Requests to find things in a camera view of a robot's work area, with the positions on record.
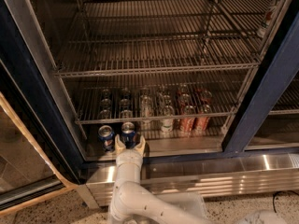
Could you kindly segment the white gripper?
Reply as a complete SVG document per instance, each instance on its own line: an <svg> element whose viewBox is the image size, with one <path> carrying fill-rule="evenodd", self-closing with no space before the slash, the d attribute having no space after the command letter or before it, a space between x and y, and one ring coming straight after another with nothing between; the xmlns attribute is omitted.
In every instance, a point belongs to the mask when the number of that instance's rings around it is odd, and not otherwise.
<svg viewBox="0 0 299 224"><path fill-rule="evenodd" d="M135 146L135 150L126 149L126 145L121 141L120 136L118 134L115 136L115 151L118 155L116 159L117 182L140 181L145 145L146 140L141 135L139 143Z"/></svg>

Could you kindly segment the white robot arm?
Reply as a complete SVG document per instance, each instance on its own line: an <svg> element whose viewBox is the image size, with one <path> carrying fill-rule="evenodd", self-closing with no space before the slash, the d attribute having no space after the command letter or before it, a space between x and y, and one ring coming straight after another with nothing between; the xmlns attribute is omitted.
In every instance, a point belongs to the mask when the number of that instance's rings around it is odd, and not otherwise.
<svg viewBox="0 0 299 224"><path fill-rule="evenodd" d="M203 198L196 193L154 195L140 185L145 138L133 149L127 149L115 137L116 179L109 205L111 221L123 223L129 217L147 217L158 224L216 224L206 217Z"/></svg>

